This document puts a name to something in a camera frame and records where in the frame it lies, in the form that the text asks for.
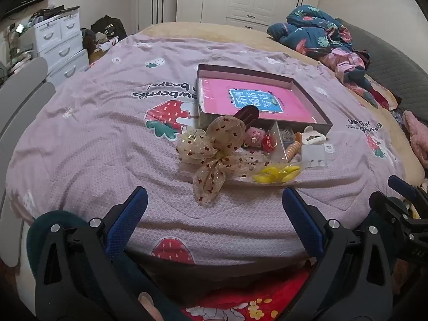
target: blue gripper pad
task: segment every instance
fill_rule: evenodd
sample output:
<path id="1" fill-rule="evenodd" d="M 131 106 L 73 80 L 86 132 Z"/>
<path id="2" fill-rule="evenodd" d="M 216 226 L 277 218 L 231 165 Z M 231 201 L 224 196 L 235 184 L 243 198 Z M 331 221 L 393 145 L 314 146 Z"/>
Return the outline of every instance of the blue gripper pad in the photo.
<path id="1" fill-rule="evenodd" d="M 135 227 L 147 209 L 147 203 L 147 191 L 141 188 L 107 233 L 106 248 L 104 251 L 110 259 L 120 255 L 125 249 Z"/>
<path id="2" fill-rule="evenodd" d="M 388 179 L 388 186 L 391 187 L 394 191 L 400 193 L 407 200 L 414 201 L 416 200 L 416 190 L 413 186 L 409 185 L 407 182 L 398 178 L 395 175 L 392 175 Z"/>
<path id="3" fill-rule="evenodd" d="M 290 188 L 282 193 L 282 206 L 307 253 L 321 259 L 324 256 L 323 235 Z"/>

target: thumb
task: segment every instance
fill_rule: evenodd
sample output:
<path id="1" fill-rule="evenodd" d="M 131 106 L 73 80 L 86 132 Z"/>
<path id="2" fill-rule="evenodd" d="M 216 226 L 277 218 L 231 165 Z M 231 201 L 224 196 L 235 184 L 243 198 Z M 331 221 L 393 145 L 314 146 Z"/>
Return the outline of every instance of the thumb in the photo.
<path id="1" fill-rule="evenodd" d="M 146 292 L 141 292 L 138 296 L 138 301 L 147 310 L 147 312 L 155 319 L 155 321 L 163 321 L 163 317 L 158 309 L 153 305 L 153 299 Z"/>

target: silver screw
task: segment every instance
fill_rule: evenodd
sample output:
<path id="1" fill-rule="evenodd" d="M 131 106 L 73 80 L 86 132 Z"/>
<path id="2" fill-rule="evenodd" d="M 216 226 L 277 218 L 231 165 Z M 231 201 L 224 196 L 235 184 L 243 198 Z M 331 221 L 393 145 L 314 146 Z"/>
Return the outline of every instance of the silver screw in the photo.
<path id="1" fill-rule="evenodd" d="M 96 228 L 96 227 L 98 227 L 100 224 L 101 224 L 101 220 L 100 220 L 99 218 L 93 218 L 93 219 L 89 222 L 89 225 L 90 225 L 92 228 Z"/>
<path id="2" fill-rule="evenodd" d="M 330 220 L 328 221 L 328 225 L 333 228 L 333 229 L 337 229 L 340 227 L 340 223 L 336 220 Z"/>
<path id="3" fill-rule="evenodd" d="M 372 234 L 377 234 L 377 228 L 375 226 L 370 226 L 369 227 L 369 232 Z"/>
<path id="4" fill-rule="evenodd" d="M 54 224 L 54 225 L 51 227 L 51 232 L 52 232 L 52 233 L 56 233 L 57 231 L 59 231 L 59 224 Z"/>

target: wardrobe drawer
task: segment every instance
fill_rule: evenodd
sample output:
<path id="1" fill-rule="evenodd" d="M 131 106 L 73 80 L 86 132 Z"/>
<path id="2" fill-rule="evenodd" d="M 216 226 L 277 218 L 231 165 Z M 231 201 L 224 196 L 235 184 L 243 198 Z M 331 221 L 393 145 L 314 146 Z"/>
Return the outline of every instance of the wardrobe drawer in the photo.
<path id="1" fill-rule="evenodd" d="M 47 48 L 39 53 L 39 57 L 44 57 L 48 62 L 48 72 L 51 72 L 55 65 L 70 59 L 76 53 L 83 49 L 82 34 L 79 30 L 78 33 L 72 35 L 60 44 Z"/>
<path id="2" fill-rule="evenodd" d="M 46 81 L 51 82 L 55 89 L 66 79 L 73 77 L 77 72 L 86 71 L 89 68 L 88 51 L 81 50 L 64 63 L 58 64 L 46 77 Z"/>
<path id="3" fill-rule="evenodd" d="M 59 25 L 59 20 L 54 20 L 52 22 L 41 25 L 34 29 L 37 50 L 40 52 L 49 46 L 57 44 L 61 41 L 61 27 Z"/>
<path id="4" fill-rule="evenodd" d="M 61 36 L 63 38 L 68 37 L 77 31 L 80 31 L 80 20 L 78 11 L 73 14 L 69 14 L 65 17 L 62 17 L 59 21 L 61 24 Z"/>
<path id="5" fill-rule="evenodd" d="M 248 12 L 244 10 L 239 10 L 234 7 L 229 7 L 227 10 L 227 17 L 233 19 L 245 20 L 248 22 L 254 22 L 264 25 L 270 25 L 270 17 L 264 16 L 259 13 Z"/>
<path id="6" fill-rule="evenodd" d="M 250 29 L 250 30 L 258 30 L 261 32 L 266 32 L 268 27 L 266 25 L 245 22 L 243 20 L 236 20 L 231 18 L 226 18 L 226 25 L 238 26 L 240 28 Z"/>

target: pink fluffy fabric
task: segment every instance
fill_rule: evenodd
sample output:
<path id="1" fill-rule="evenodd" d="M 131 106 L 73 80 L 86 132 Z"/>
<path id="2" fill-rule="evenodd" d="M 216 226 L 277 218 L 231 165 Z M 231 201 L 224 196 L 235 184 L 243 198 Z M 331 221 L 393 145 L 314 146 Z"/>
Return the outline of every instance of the pink fluffy fabric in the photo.
<path id="1" fill-rule="evenodd" d="M 410 144 L 414 154 L 423 167 L 428 169 L 428 127 L 419 122 L 410 111 L 403 113 L 403 121 L 410 133 Z"/>

